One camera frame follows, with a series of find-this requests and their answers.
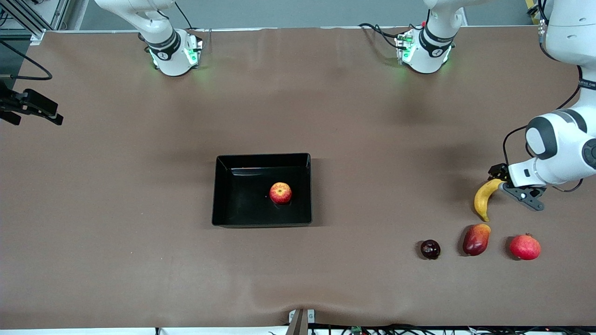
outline black tray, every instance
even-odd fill
[[[285,182],[289,204],[278,205],[269,189]],[[219,156],[215,164],[212,223],[228,228],[298,227],[312,222],[311,155]]]

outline metal frame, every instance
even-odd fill
[[[58,0],[51,22],[47,22],[24,0],[0,0],[0,6],[23,26],[23,29],[4,29],[3,38],[31,36],[32,41],[40,41],[46,30],[58,30],[64,20],[64,13],[70,0]]]

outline black cable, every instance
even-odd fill
[[[370,23],[361,23],[358,26],[359,27],[369,27],[372,30],[376,31],[377,33],[382,34],[382,35],[387,36],[387,37],[390,37],[390,38],[396,38],[399,35],[399,34],[392,35],[392,34],[389,34],[389,33],[386,33],[384,31],[382,31],[381,28],[378,26],[378,24],[376,24],[375,26],[373,26]]]
[[[578,184],[577,185],[575,185],[573,188],[571,188],[569,190],[563,190],[562,188],[559,188],[559,187],[556,187],[556,186],[553,186],[552,188],[554,188],[555,190],[557,190],[559,192],[571,193],[571,192],[577,190],[582,184],[583,184],[583,178],[578,181]]]
[[[403,330],[400,334],[411,333],[412,335],[419,335],[415,331],[420,331],[425,335],[435,335],[432,331],[417,327],[411,324],[392,324],[389,326],[395,333],[396,330]]]
[[[547,4],[547,0],[544,0],[544,2],[542,2],[542,0],[538,0],[538,11],[540,11],[540,16],[544,20],[544,23],[548,25],[549,20],[547,19],[546,15],[544,15],[544,6],[546,4]]]
[[[36,62],[33,59],[29,58],[26,54],[23,54],[19,50],[16,50],[10,44],[4,42],[1,39],[0,39],[0,44],[2,44],[3,46],[9,48],[12,52],[16,53],[17,55],[19,55],[19,56],[25,58],[26,60],[30,61],[33,65],[35,65],[38,68],[40,68],[47,75],[46,77],[30,77],[30,76],[14,76],[14,75],[10,75],[10,79],[23,79],[23,80],[50,80],[50,79],[52,79],[52,74],[49,71],[47,71],[46,68],[44,68],[43,66],[41,66],[38,62]]]
[[[583,79],[582,68],[581,68],[581,66],[578,65],[578,81],[580,81],[582,79]],[[561,109],[561,108],[565,107],[565,105],[568,104],[569,101],[571,101],[578,94],[579,88],[580,88],[580,86],[578,84],[578,87],[575,89],[575,91],[573,92],[573,94],[569,98],[567,98],[567,100],[565,100],[564,103],[562,103],[559,107],[557,107],[557,109]]]
[[[540,46],[540,50],[542,51],[542,53],[545,54],[548,58],[554,61],[560,61],[558,59],[555,59],[553,56],[551,56],[551,54],[548,53],[548,51],[544,48],[544,43],[538,42],[538,45]]]
[[[165,14],[163,14],[163,13],[162,13],[162,11],[160,11],[160,10],[157,10],[157,13],[158,13],[159,15],[161,15],[161,16],[163,16],[163,17],[165,17],[165,18],[166,18],[166,19],[168,19],[168,20],[170,19],[170,18],[169,18],[169,17],[167,17]]]
[[[384,31],[381,29],[381,27],[379,27],[379,26],[378,26],[378,24],[376,24],[375,26],[373,26],[373,25],[372,25],[372,24],[370,24],[370,23],[361,23],[361,24],[359,24],[358,26],[359,26],[359,27],[370,27],[370,28],[372,28],[372,29],[373,29],[375,32],[377,32],[377,33],[381,34],[381,36],[382,36],[382,37],[385,39],[385,41],[386,41],[386,42],[387,42],[389,45],[391,45],[392,47],[394,47],[394,48],[396,48],[396,49],[400,49],[400,50],[405,50],[405,49],[406,49],[406,48],[405,48],[405,47],[403,47],[403,46],[397,46],[397,45],[395,45],[395,44],[391,43],[391,41],[390,41],[390,40],[388,40],[388,39],[387,39],[387,37],[390,37],[390,38],[395,38],[395,37],[397,37],[397,35],[391,35],[391,34],[389,34],[389,33],[386,33],[386,32],[384,32]]]
[[[184,20],[186,20],[186,21],[187,21],[187,23],[188,23],[188,28],[189,28],[189,29],[193,29],[193,26],[192,26],[192,24],[190,24],[190,21],[188,21],[188,17],[186,17],[186,14],[184,14],[184,12],[182,11],[182,9],[180,9],[180,6],[178,5],[178,3],[177,3],[177,2],[174,2],[174,3],[176,4],[176,8],[178,8],[178,11],[180,11],[180,14],[182,14],[182,16],[184,16]]]
[[[561,333],[565,333],[567,335],[571,335],[571,333],[572,333],[568,329],[561,328],[561,327],[548,327],[547,331],[560,331]]]
[[[2,23],[0,23],[0,27],[2,27],[7,20],[9,20],[12,18],[8,16],[8,12],[5,12],[4,10],[0,10],[0,20],[3,20]]]
[[[507,148],[505,147],[505,145],[507,144],[507,139],[509,138],[509,136],[513,135],[514,133],[516,133],[522,129],[526,129],[526,126],[519,127],[519,128],[516,128],[516,129],[510,131],[509,134],[507,134],[505,136],[505,138],[503,139],[503,156],[505,157],[505,164],[507,166],[509,166],[509,158],[507,157]]]
[[[528,156],[534,158],[534,155],[530,152],[530,147],[528,146],[527,142],[526,142],[526,152],[527,152]]]
[[[414,25],[413,25],[413,24],[411,24],[411,23],[408,25],[408,28],[412,28],[412,29],[414,29],[414,30],[423,30],[423,29],[424,29],[424,28],[422,28],[422,27],[421,27],[421,28],[418,28],[417,26],[414,26]]]
[[[526,335],[526,333],[529,333],[529,332],[531,332],[531,331],[538,330],[539,328],[540,328],[540,327],[532,327],[532,328],[530,328],[530,329],[528,329],[528,330],[521,331],[521,332],[519,332],[519,333],[517,333],[517,334],[518,334],[518,335]]]

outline black band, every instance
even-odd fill
[[[174,52],[178,51],[182,40],[180,35],[175,31],[172,32],[165,42],[162,43],[147,43],[151,49],[151,53],[161,60],[170,60]]]
[[[584,120],[583,117],[578,112],[576,112],[572,109],[569,109],[569,108],[561,109],[560,111],[571,116],[571,118],[575,121],[575,124],[578,126],[579,130],[581,130],[582,132],[586,132],[586,133],[588,132],[588,126],[586,125],[586,120]]]
[[[448,43],[448,44],[443,45],[443,46],[433,45],[426,39],[426,36],[424,36],[425,32],[431,40],[438,42],[438,43]],[[419,36],[420,36],[420,38],[418,40],[420,41],[420,45],[429,53],[429,56],[432,58],[441,57],[441,55],[443,55],[445,53],[445,51],[447,51],[451,47],[451,42],[455,38],[455,36],[450,37],[450,38],[437,37],[429,31],[428,26],[424,27],[424,30],[422,32],[420,32]]]
[[[455,35],[451,36],[450,38],[438,37],[438,36],[436,36],[436,35],[434,35],[433,33],[430,32],[428,25],[424,26],[424,31],[426,32],[426,34],[429,36],[429,38],[431,40],[433,40],[435,42],[438,42],[438,43],[449,43],[449,42],[452,42],[454,40],[454,38],[455,38],[455,35],[457,35],[457,33],[456,33]]]
[[[596,82],[586,80],[586,79],[580,79],[578,85],[579,85],[579,87],[593,89],[596,91]]]

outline floor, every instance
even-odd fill
[[[407,26],[421,22],[427,11],[422,0],[178,0],[178,4],[193,26],[211,29],[356,26],[363,22]],[[174,27],[188,26],[175,7],[163,12]],[[94,0],[73,0],[69,13],[64,25],[68,29],[133,29],[122,18],[101,9]],[[524,0],[496,0],[467,7],[465,13],[470,26],[532,24]],[[27,50],[27,41],[10,43],[20,51]],[[0,46],[0,74],[16,74],[21,64],[19,56]]]

